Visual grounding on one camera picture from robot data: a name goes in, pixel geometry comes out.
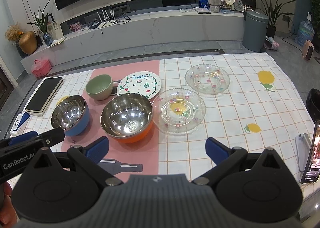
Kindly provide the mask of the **person's left hand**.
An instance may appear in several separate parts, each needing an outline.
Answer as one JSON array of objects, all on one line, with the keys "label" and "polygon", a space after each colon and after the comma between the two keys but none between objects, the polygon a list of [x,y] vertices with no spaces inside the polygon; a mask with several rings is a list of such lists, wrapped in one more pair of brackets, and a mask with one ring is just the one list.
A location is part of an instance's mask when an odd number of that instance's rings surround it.
[{"label": "person's left hand", "polygon": [[12,188],[8,182],[3,184],[4,202],[1,208],[1,223],[2,227],[11,228],[17,223],[17,214],[11,202]]}]

